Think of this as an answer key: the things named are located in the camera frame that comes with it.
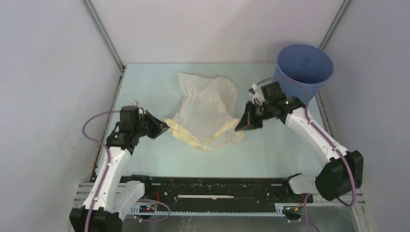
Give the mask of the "translucent yellowish plastic trash bag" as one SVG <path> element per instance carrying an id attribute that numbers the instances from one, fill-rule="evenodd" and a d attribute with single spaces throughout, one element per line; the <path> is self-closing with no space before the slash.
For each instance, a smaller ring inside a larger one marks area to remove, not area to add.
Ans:
<path id="1" fill-rule="evenodd" d="M 237 144 L 244 138 L 236 132 L 235 117 L 237 85 L 225 77 L 206 78 L 179 73 L 177 75 L 183 100 L 172 119 L 165 119 L 169 132 L 187 145 L 212 151 Z"/>

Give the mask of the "blue plastic trash bin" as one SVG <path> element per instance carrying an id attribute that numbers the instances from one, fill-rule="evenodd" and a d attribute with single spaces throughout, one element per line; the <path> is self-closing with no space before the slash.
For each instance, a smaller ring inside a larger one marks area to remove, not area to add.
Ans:
<path id="1" fill-rule="evenodd" d="M 293 44 L 279 52 L 273 78 L 286 97 L 298 97 L 308 104 L 333 72 L 334 64 L 322 50 L 308 44 Z"/>

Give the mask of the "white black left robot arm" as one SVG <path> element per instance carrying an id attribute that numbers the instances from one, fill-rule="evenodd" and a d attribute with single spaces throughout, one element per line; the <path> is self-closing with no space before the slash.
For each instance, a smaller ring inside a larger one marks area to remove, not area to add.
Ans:
<path id="1" fill-rule="evenodd" d="M 140 138 L 156 139 L 169 126 L 139 106 L 124 106 L 117 113 L 119 121 L 111 134 L 105 142 L 97 141 L 105 149 L 103 167 L 82 206 L 70 212 L 69 220 L 76 232 L 120 232 L 132 206 L 153 195 L 153 188 L 140 181 L 128 182 L 119 195 L 116 190 L 122 169 Z"/>

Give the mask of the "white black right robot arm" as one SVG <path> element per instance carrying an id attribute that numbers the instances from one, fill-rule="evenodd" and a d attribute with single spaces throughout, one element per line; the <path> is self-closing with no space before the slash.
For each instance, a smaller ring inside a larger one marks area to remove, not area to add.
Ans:
<path id="1" fill-rule="evenodd" d="M 332 138 L 311 116 L 308 104 L 298 97 L 287 97 L 279 82 L 253 84 L 252 100 L 245 106 L 236 131 L 261 129 L 268 119 L 278 119 L 292 129 L 316 152 L 322 166 L 317 176 L 295 174 L 285 179 L 282 198 L 294 202 L 301 194 L 316 193 L 327 201 L 345 206 L 356 203 L 357 189 L 363 180 L 363 155 L 349 151 Z"/>

